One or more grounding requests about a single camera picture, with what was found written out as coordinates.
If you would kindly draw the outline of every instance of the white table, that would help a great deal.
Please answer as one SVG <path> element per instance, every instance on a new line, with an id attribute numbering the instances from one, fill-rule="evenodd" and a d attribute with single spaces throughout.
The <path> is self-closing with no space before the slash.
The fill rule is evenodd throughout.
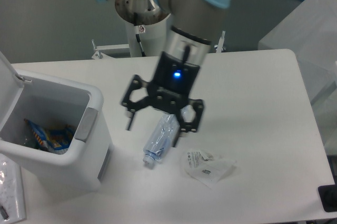
<path id="1" fill-rule="evenodd" d="M 140 111 L 128 132 L 119 105 L 133 74 L 150 80 L 157 58 L 16 64 L 98 86 L 115 145 L 98 192 L 39 180 L 23 170 L 25 223 L 272 223 L 334 218 L 317 188 L 333 178 L 294 54 L 287 50 L 207 56 L 191 94 L 205 100 L 200 131 L 153 170 L 143 147 L 161 113 Z M 188 148 L 237 160 L 211 190 L 180 167 Z"/>

